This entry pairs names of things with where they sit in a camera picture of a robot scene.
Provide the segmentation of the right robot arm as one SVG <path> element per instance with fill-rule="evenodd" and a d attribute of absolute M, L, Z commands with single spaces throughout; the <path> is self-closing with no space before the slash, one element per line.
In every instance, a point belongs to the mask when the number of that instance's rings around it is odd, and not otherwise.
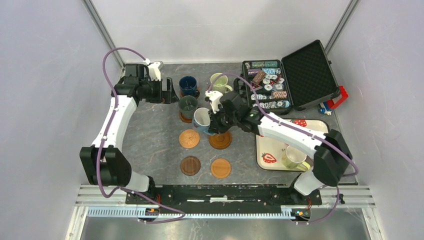
<path fill-rule="evenodd" d="M 312 168 L 300 174 L 288 191 L 289 199 L 295 204 L 302 204 L 320 187 L 338 186 L 348 166 L 354 164 L 342 133 L 335 129 L 322 133 L 302 127 L 259 105 L 249 107 L 234 91 L 222 94 L 208 90 L 205 100 L 211 106 L 209 132 L 223 134 L 237 126 L 244 132 L 286 143 L 313 160 Z"/>

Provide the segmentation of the light cork coaster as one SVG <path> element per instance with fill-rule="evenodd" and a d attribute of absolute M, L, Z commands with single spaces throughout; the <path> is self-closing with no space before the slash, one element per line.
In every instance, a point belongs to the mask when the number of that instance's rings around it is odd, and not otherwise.
<path fill-rule="evenodd" d="M 200 134 L 193 129 L 187 129 L 179 135 L 178 141 L 183 148 L 191 149 L 200 142 Z"/>

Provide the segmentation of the orange coaster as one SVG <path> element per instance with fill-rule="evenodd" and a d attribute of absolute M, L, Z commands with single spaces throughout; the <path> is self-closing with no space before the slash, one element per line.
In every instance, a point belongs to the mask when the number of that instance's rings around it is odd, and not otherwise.
<path fill-rule="evenodd" d="M 228 160 L 224 158 L 218 158 L 214 160 L 210 166 L 212 175 L 219 179 L 228 177 L 231 173 L 232 167 Z"/>

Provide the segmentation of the wooden coaster one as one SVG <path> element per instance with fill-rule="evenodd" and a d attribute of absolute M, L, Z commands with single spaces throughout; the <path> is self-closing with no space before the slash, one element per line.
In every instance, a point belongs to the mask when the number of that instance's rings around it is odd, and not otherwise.
<path fill-rule="evenodd" d="M 180 93 L 179 93 L 179 95 L 180 95 L 180 97 L 181 97 L 181 98 L 186 96 L 183 92 L 180 92 Z M 196 90 L 196 91 L 194 92 L 194 97 L 195 97 L 196 99 L 198 99 L 198 98 L 199 98 L 199 96 L 200 96 L 200 91 L 199 91 L 199 90 Z"/>

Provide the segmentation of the dark walnut coaster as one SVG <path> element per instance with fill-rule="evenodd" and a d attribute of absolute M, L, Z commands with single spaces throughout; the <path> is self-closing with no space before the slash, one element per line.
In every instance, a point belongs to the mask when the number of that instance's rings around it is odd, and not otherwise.
<path fill-rule="evenodd" d="M 180 170 L 187 176 L 196 175 L 201 169 L 201 162 L 195 156 L 187 156 L 180 163 Z"/>

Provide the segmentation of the grey green mug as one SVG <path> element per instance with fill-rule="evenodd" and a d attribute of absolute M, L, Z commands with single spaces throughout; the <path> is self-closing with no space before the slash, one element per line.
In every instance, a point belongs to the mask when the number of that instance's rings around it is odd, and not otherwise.
<path fill-rule="evenodd" d="M 183 96 L 179 100 L 178 107 L 182 117 L 191 120 L 198 108 L 198 100 L 191 95 Z"/>

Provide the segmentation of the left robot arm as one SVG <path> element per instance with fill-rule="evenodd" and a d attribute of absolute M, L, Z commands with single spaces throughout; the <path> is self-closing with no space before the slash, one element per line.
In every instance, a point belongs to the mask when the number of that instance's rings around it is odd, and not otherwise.
<path fill-rule="evenodd" d="M 170 77 L 162 77 L 163 63 L 129 63 L 124 75 L 114 84 L 106 119 L 90 146 L 82 147 L 79 157 L 89 184 L 115 186 L 138 192 L 145 204 L 157 198 L 152 177 L 132 170 L 122 153 L 129 121 L 139 103 L 172 104 L 179 98 Z"/>

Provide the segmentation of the wooden coaster four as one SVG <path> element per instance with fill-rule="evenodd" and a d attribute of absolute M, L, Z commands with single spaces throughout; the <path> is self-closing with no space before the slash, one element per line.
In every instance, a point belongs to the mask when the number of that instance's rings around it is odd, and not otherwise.
<path fill-rule="evenodd" d="M 230 131 L 227 131 L 222 134 L 210 135 L 208 137 L 209 144 L 218 150 L 223 150 L 228 148 L 232 143 L 232 134 Z"/>

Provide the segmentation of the wooden coaster five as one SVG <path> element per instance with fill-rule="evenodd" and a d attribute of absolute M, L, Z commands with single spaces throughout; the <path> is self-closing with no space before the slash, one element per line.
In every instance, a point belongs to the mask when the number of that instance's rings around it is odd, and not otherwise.
<path fill-rule="evenodd" d="M 189 123 L 191 124 L 193 121 L 193 114 L 185 114 L 183 112 L 179 112 L 179 118 L 181 121 L 183 121 L 184 123 Z"/>

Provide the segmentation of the dark blue mug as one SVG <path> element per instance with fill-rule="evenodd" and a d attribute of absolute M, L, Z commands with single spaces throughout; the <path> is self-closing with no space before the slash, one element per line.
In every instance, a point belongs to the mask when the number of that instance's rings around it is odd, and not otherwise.
<path fill-rule="evenodd" d="M 180 94 L 185 96 L 196 97 L 198 95 L 197 80 L 193 76 L 184 76 L 179 80 Z"/>

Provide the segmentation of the light blue mug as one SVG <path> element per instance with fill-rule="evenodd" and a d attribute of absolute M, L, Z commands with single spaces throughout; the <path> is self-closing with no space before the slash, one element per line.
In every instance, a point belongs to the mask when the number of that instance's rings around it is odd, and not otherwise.
<path fill-rule="evenodd" d="M 214 136 L 215 133 L 210 132 L 209 130 L 210 125 L 211 119 L 209 116 L 209 110 L 205 107 L 198 108 L 192 117 L 192 128 L 200 134 Z"/>

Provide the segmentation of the light green mug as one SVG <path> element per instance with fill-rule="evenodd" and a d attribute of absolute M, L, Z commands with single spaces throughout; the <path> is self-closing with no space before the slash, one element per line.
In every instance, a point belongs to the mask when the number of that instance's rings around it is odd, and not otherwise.
<path fill-rule="evenodd" d="M 229 79 L 226 75 L 220 76 L 221 73 L 215 73 L 210 77 L 210 83 L 213 91 L 218 91 L 223 95 L 233 91 L 233 87 L 229 85 Z"/>

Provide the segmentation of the yellow green mug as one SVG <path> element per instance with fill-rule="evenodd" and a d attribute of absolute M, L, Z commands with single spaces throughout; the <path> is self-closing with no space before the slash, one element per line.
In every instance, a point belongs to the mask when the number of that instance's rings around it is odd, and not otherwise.
<path fill-rule="evenodd" d="M 282 156 L 282 164 L 289 170 L 308 171 L 311 165 L 306 161 L 308 155 L 304 152 L 288 146 L 285 149 L 285 154 Z"/>

